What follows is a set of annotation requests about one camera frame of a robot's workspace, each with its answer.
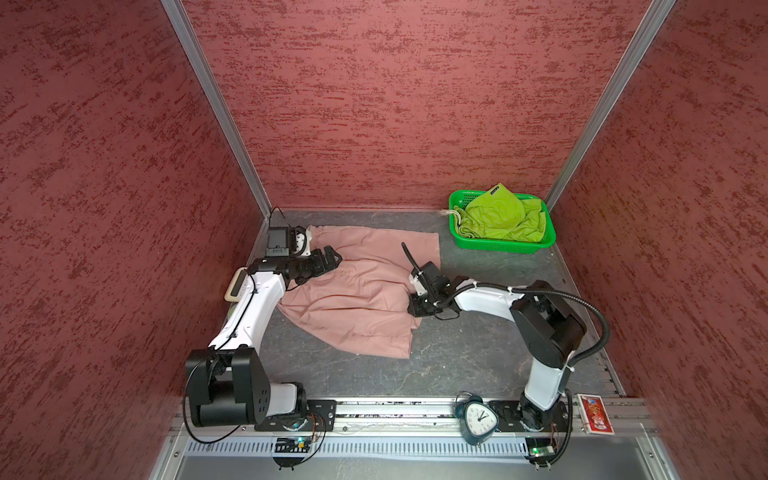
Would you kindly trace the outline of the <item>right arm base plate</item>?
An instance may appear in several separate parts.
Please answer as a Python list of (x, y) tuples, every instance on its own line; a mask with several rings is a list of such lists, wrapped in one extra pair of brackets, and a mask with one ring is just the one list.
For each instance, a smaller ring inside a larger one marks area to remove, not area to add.
[(488, 406), (499, 418), (502, 432), (565, 433), (571, 426), (566, 402), (557, 401), (549, 410), (542, 410), (526, 399), (491, 400)]

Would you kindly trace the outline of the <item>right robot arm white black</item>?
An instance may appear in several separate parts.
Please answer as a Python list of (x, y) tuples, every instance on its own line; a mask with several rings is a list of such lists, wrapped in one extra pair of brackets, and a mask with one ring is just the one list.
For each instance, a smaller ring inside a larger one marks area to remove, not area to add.
[(401, 245), (412, 266), (410, 279), (416, 292), (410, 295), (408, 312), (414, 317), (443, 320), (480, 312), (508, 320), (532, 357), (527, 384), (519, 401), (521, 422), (540, 431), (554, 418), (564, 394), (570, 361), (575, 358), (587, 327), (567, 303), (563, 292), (543, 281), (526, 287), (509, 287), (458, 277), (448, 279), (432, 262), (419, 265), (406, 244)]

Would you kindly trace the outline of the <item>pink shorts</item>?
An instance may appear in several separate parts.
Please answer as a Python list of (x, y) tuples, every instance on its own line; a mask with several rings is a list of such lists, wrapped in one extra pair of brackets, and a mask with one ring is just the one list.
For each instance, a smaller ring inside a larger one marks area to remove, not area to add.
[(421, 319), (408, 313), (412, 264), (441, 265), (439, 235), (362, 226), (311, 226), (312, 244), (332, 247), (338, 268), (286, 293), (279, 311), (293, 324), (348, 353), (410, 357)]

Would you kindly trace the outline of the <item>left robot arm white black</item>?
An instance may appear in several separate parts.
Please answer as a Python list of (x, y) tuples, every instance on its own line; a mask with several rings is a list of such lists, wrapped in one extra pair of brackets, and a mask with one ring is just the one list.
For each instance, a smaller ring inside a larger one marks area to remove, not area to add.
[(184, 415), (195, 427), (261, 426), (300, 430), (311, 417), (304, 387), (274, 383), (259, 353), (266, 328), (293, 287), (329, 273), (342, 257), (314, 248), (304, 227), (268, 229), (265, 256), (238, 269), (225, 292), (231, 304), (222, 329), (186, 364)]

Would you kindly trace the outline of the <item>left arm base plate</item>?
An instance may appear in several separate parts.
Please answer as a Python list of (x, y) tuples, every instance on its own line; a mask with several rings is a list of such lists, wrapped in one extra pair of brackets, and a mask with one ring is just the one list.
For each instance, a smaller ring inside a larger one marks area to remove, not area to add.
[(331, 432), (334, 429), (338, 402), (332, 399), (310, 399), (305, 412), (268, 417), (253, 427), (258, 432)]

